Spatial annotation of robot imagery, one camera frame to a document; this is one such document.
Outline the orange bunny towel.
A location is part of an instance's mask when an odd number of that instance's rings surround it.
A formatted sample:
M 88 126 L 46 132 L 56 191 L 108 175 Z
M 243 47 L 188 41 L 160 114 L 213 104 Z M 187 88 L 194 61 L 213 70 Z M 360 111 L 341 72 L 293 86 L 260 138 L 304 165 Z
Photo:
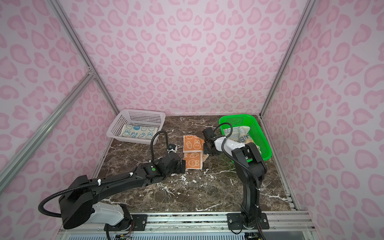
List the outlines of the orange bunny towel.
M 183 153 L 186 161 L 187 170 L 202 170 L 203 163 L 209 157 L 209 154 L 204 154 L 205 141 L 194 135 L 185 135 L 183 137 Z

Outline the blue bunny pattern towel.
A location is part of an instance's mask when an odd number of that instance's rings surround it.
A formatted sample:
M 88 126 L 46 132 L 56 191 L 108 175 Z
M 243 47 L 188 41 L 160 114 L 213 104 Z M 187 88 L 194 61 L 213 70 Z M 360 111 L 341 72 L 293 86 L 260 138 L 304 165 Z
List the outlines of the blue bunny pattern towel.
M 151 140 L 157 131 L 156 127 L 124 125 L 120 137 Z

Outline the green plastic basket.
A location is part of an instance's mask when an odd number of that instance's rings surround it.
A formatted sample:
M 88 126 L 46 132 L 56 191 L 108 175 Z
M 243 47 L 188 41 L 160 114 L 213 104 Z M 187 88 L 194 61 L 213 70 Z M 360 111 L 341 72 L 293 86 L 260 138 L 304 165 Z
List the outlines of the green plastic basket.
M 229 139 L 238 143 L 255 143 L 261 152 L 264 161 L 272 157 L 272 149 L 267 141 L 258 121 L 251 115 L 231 115 L 223 116 L 219 124 L 230 123 L 233 126 L 233 132 Z

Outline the white plastic basket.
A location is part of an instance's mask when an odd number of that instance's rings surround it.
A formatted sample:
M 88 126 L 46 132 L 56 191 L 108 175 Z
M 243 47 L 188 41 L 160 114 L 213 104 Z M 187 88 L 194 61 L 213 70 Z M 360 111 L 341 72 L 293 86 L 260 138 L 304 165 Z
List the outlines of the white plastic basket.
M 107 137 L 120 142 L 150 144 L 165 122 L 161 112 L 144 110 L 122 110 L 107 130 Z

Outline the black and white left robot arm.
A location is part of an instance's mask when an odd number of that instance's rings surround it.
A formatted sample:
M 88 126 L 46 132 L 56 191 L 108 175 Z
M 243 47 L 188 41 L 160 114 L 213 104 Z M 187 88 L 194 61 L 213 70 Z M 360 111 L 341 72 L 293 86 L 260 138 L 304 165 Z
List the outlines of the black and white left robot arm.
M 70 185 L 69 192 L 59 198 L 63 227 L 70 230 L 84 223 L 99 223 L 105 224 L 109 231 L 126 230 L 133 223 L 128 206 L 120 204 L 114 207 L 102 201 L 130 189 L 159 183 L 172 174 L 183 174 L 185 171 L 186 161 L 175 152 L 169 152 L 165 157 L 141 164 L 129 173 L 90 180 L 87 176 L 80 176 Z

